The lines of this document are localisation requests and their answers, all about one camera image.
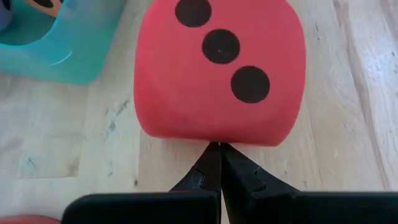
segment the blue container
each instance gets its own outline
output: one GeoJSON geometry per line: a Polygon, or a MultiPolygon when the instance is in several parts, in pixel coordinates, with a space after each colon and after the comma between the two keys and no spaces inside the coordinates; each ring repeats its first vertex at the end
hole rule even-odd
{"type": "Polygon", "coordinates": [[[57,18],[13,0],[0,73],[86,84],[102,70],[126,0],[64,0],[57,18]]]}

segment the black dot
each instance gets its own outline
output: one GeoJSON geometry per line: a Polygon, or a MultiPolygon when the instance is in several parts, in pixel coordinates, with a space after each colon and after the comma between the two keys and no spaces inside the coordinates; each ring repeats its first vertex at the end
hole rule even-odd
{"type": "Polygon", "coordinates": [[[207,0],[180,0],[175,7],[175,16],[187,27],[200,27],[209,21],[211,6],[207,0]]]}
{"type": "Polygon", "coordinates": [[[231,88],[235,97],[245,103],[262,101],[267,97],[269,87],[267,74],[255,66],[240,68],[231,80],[231,88]]]}
{"type": "Polygon", "coordinates": [[[10,3],[10,0],[2,0],[2,4],[3,4],[3,6],[4,6],[8,11],[11,10],[11,3],[10,3]]]}
{"type": "Polygon", "coordinates": [[[227,64],[236,59],[241,46],[238,38],[231,31],[217,29],[206,35],[201,49],[209,61],[227,64]]]}
{"type": "Polygon", "coordinates": [[[49,9],[54,7],[54,5],[52,4],[51,0],[33,0],[33,1],[36,2],[37,4],[43,6],[43,7],[49,8],[49,9]]]}

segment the wooden surface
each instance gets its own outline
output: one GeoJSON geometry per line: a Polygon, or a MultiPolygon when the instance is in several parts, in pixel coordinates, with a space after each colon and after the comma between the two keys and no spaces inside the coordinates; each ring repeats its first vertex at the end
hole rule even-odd
{"type": "MultiPolygon", "coordinates": [[[[0,76],[0,216],[60,218],[84,194],[166,191],[204,151],[137,122],[132,71],[149,2],[128,2],[88,86],[0,76]]],[[[300,116],[277,148],[236,147],[301,190],[398,190],[398,1],[289,2],[307,45],[300,116]]]]}

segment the light wood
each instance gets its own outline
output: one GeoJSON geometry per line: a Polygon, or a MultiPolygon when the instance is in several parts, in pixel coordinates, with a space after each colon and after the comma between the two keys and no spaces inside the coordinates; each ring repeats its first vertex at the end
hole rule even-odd
{"type": "MultiPolygon", "coordinates": [[[[300,115],[278,147],[235,146],[301,190],[398,190],[398,1],[289,2],[307,45],[300,115]]],[[[167,191],[204,151],[137,122],[132,74],[149,3],[128,2],[88,86],[0,76],[0,216],[60,218],[84,194],[167,191]]]]}

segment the red die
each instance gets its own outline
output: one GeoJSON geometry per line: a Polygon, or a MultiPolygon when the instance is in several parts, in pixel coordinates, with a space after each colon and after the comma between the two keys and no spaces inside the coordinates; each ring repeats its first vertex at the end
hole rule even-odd
{"type": "Polygon", "coordinates": [[[144,17],[134,99],[152,136],[278,145],[304,84],[303,30],[285,0],[155,0],[144,17]]]}

